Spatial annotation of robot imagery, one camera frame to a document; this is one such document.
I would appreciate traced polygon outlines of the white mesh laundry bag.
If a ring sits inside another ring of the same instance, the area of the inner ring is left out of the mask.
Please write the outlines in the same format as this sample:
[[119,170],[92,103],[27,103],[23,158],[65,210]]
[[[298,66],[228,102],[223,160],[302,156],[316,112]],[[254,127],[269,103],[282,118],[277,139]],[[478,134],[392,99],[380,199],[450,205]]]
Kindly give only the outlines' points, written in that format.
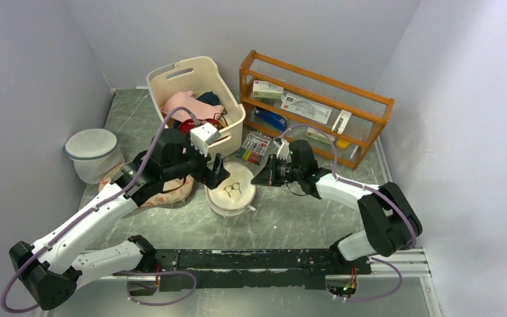
[[205,188],[211,210],[223,217],[235,217],[246,211],[255,211],[252,201],[257,188],[251,184],[253,172],[237,162],[225,163],[224,167],[230,176],[213,190]]

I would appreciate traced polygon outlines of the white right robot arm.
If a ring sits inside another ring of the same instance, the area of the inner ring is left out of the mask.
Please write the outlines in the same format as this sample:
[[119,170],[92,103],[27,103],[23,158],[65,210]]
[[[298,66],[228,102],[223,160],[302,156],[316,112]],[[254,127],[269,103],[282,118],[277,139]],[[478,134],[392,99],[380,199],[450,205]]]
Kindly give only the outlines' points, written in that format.
[[410,249],[423,232],[396,183],[375,186],[342,178],[318,165],[305,140],[282,141],[277,154],[269,156],[251,183],[271,187],[297,183],[306,195],[335,201],[360,213],[363,230],[339,239],[334,244],[337,251],[329,257],[330,266],[337,273],[348,272],[361,257],[389,257],[398,250]]

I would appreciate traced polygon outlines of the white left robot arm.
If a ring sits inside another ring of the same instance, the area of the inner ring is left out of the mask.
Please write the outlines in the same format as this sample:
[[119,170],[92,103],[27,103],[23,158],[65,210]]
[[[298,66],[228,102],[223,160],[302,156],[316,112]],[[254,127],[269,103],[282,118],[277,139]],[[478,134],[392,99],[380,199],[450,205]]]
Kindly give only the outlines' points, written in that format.
[[193,178],[214,189],[229,177],[222,156],[209,147],[220,137],[210,125],[189,133],[165,129],[148,150],[137,155],[98,195],[58,228],[33,243],[17,242],[9,251],[15,274],[36,307],[53,310],[76,290],[115,273],[146,275],[156,271],[156,249],[144,237],[132,236],[117,246],[86,253],[106,227],[164,193],[165,183]]

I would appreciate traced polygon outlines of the floral pink bra bag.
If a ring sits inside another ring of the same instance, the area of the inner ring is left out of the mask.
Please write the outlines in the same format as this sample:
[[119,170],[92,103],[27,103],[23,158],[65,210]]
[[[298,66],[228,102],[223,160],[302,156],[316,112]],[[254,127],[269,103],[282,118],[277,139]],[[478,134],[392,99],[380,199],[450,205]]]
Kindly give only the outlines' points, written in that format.
[[[104,186],[112,180],[124,164],[118,164],[108,171],[98,184],[98,191],[101,192]],[[139,206],[140,209],[148,207],[166,207],[177,203],[184,203],[190,196],[195,180],[187,176],[185,180],[171,180],[164,185],[165,194],[155,194]]]

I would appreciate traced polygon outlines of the cream plastic laundry basket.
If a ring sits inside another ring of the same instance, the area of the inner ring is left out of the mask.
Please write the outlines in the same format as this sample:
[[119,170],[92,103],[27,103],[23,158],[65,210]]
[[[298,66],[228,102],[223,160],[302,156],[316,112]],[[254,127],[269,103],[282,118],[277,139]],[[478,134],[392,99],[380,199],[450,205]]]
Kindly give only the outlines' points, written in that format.
[[210,154],[227,157],[240,148],[246,111],[210,57],[193,57],[154,69],[147,75],[147,84],[161,119],[178,106],[191,110],[199,120],[222,119],[226,127],[209,146]]

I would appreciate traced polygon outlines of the pack of coloured markers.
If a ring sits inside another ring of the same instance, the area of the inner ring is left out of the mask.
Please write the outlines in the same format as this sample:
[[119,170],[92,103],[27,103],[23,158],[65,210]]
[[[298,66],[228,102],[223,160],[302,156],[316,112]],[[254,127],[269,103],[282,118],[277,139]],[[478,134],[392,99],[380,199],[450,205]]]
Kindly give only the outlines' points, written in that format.
[[268,135],[251,131],[246,135],[242,146],[236,152],[236,157],[252,164],[260,165],[272,140]]

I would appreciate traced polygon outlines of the blue stapler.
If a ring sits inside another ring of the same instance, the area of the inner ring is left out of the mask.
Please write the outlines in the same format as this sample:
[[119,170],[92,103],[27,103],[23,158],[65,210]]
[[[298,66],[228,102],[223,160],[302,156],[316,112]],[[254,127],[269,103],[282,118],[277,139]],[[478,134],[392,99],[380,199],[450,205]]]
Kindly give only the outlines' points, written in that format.
[[269,110],[256,107],[254,115],[279,131],[285,131],[288,127],[288,122],[282,115]]

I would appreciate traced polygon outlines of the red garment in basket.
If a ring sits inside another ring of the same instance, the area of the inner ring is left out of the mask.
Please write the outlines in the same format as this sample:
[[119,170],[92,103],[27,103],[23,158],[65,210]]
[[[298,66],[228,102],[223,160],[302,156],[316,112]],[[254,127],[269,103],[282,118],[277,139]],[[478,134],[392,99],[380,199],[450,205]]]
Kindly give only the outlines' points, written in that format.
[[[215,119],[205,119],[201,120],[201,123],[209,123],[213,125],[217,130],[222,130],[224,126]],[[193,128],[195,128],[195,122],[192,119],[188,119],[182,123],[174,123],[174,129],[177,129],[178,131],[183,132],[184,134],[188,134]]]

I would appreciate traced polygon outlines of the green white box lower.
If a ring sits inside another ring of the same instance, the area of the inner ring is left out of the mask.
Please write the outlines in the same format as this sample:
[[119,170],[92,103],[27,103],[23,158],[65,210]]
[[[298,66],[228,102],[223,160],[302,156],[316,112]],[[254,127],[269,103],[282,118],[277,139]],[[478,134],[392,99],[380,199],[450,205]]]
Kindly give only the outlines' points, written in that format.
[[328,145],[333,144],[335,141],[334,136],[329,135],[327,133],[322,133],[313,127],[308,127],[306,129],[306,136],[313,139],[313,140],[316,140],[316,141],[319,141],[319,142],[322,142],[322,143],[325,143]]

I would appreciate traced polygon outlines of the green white box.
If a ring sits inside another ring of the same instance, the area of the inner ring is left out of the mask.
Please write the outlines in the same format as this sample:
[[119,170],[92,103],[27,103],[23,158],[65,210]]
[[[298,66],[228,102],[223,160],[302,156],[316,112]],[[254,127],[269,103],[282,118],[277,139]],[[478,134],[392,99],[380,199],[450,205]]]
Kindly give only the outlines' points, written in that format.
[[255,80],[252,85],[253,98],[281,99],[283,93],[283,87],[268,81]]
[[313,139],[313,140],[316,140],[316,141],[319,141],[319,142],[322,142],[322,143],[325,143],[328,145],[333,144],[335,141],[334,136],[329,135],[327,133],[322,133],[313,127],[308,127],[306,129],[306,136]]

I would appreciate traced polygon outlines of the pink cloth in basket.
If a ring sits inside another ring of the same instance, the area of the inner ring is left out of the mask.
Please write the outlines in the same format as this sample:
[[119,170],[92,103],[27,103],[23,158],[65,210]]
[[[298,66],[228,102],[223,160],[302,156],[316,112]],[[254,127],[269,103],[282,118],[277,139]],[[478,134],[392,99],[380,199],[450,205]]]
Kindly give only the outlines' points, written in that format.
[[211,106],[200,102],[196,100],[191,90],[177,92],[166,102],[162,103],[158,109],[162,114],[168,114],[177,107],[188,109],[199,120],[207,118],[217,120],[224,113],[224,106],[222,104]]

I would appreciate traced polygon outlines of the orange wooden shelf rack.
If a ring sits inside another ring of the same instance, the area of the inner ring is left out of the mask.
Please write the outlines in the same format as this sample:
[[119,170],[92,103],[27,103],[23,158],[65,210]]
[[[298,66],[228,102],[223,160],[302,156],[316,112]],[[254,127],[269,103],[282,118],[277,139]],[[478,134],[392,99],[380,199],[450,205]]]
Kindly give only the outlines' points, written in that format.
[[306,139],[315,153],[356,169],[391,118],[394,98],[357,88],[252,50],[239,70],[245,123],[271,137],[283,131],[263,121],[282,116],[289,141]]

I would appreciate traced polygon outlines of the dark blue garment in basket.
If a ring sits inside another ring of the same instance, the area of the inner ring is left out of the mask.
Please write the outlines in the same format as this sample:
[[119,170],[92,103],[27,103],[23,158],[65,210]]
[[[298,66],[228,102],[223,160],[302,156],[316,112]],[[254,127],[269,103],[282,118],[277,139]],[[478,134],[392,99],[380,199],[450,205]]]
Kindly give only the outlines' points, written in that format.
[[213,91],[204,92],[203,94],[198,96],[196,100],[211,106],[221,105],[220,98]]

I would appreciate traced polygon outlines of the clear blister pack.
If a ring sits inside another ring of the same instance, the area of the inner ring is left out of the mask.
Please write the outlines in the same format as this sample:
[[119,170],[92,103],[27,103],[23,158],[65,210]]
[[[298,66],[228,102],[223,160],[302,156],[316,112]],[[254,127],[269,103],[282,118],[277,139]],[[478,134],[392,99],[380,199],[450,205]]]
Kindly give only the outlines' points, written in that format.
[[314,102],[291,92],[286,92],[282,95],[280,108],[321,124],[328,122],[333,111],[332,107]]

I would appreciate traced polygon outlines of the yellow small block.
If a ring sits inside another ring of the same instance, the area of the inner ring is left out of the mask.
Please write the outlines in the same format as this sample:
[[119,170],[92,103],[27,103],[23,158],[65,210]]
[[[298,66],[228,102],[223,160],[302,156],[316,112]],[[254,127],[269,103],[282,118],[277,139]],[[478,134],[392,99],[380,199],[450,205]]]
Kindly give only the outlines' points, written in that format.
[[351,143],[349,141],[346,141],[344,139],[338,139],[335,142],[336,147],[341,150],[347,149],[350,146],[350,144]]

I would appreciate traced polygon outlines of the green white box upper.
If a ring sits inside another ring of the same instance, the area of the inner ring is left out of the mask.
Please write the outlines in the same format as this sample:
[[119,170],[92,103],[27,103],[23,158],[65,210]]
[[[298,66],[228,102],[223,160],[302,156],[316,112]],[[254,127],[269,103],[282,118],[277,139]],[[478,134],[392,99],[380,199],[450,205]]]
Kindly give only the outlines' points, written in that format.
[[253,98],[281,99],[283,93],[283,87],[268,81],[255,80],[252,85]]

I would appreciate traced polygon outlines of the white pen on shelf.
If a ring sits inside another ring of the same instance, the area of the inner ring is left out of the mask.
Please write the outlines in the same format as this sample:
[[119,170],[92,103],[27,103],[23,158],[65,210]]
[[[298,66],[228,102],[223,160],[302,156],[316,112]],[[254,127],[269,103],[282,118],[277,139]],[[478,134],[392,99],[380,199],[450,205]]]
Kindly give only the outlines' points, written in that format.
[[356,146],[353,148],[353,150],[351,151],[351,154],[350,154],[350,156],[349,156],[349,160],[353,160],[353,159],[354,159],[354,157],[355,157],[356,152],[358,151],[358,149],[359,149],[359,146],[358,146],[358,145],[356,145]]

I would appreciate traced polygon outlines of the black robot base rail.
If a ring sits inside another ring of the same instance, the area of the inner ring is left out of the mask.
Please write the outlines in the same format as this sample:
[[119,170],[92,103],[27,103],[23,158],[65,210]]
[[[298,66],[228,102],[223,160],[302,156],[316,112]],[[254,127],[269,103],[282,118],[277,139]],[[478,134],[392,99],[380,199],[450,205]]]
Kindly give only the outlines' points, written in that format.
[[324,290],[332,275],[353,277],[371,272],[370,260],[343,258],[336,248],[157,249],[130,273],[164,273],[159,290],[304,287]]

